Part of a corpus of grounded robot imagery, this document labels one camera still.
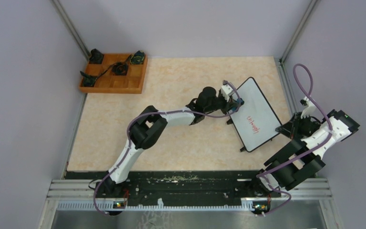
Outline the blue whiteboard eraser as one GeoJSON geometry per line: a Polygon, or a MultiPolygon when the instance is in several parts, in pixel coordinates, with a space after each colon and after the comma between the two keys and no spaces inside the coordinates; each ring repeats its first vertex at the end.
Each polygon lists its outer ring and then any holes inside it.
{"type": "Polygon", "coordinates": [[[236,103],[238,104],[238,106],[242,106],[242,105],[244,104],[244,101],[243,101],[243,99],[242,99],[242,98],[238,98],[238,99],[236,100],[236,103]]]}

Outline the small black-framed whiteboard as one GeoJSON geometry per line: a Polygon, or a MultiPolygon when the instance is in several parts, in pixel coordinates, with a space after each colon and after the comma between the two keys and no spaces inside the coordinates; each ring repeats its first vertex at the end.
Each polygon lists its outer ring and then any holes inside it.
{"type": "Polygon", "coordinates": [[[250,153],[278,136],[276,128],[282,122],[253,77],[246,79],[237,91],[244,104],[226,124],[233,125],[239,135],[243,144],[240,152],[250,153]]]}

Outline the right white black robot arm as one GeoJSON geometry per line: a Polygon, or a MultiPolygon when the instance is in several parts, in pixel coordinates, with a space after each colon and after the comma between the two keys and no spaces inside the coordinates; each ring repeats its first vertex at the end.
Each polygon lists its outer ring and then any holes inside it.
{"type": "Polygon", "coordinates": [[[344,111],[332,110],[328,120],[301,118],[296,113],[276,131],[289,137],[290,142],[271,156],[265,170],[249,184],[252,195],[261,197],[280,187],[289,191],[320,171],[325,152],[359,130],[360,124],[344,111]]]}

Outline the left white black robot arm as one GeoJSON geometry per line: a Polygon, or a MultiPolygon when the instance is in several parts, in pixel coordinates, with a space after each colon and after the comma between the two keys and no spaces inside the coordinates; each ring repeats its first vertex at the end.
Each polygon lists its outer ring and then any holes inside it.
{"type": "Polygon", "coordinates": [[[132,166],[145,150],[157,143],[166,128],[195,125],[205,117],[214,118],[212,113],[217,110],[227,117],[237,112],[243,104],[236,89],[224,84],[219,91],[213,87],[203,88],[196,98],[181,109],[160,111],[152,105],[146,107],[128,124],[125,147],[103,178],[104,193],[113,198],[123,193],[123,182],[127,180],[132,166]]]}

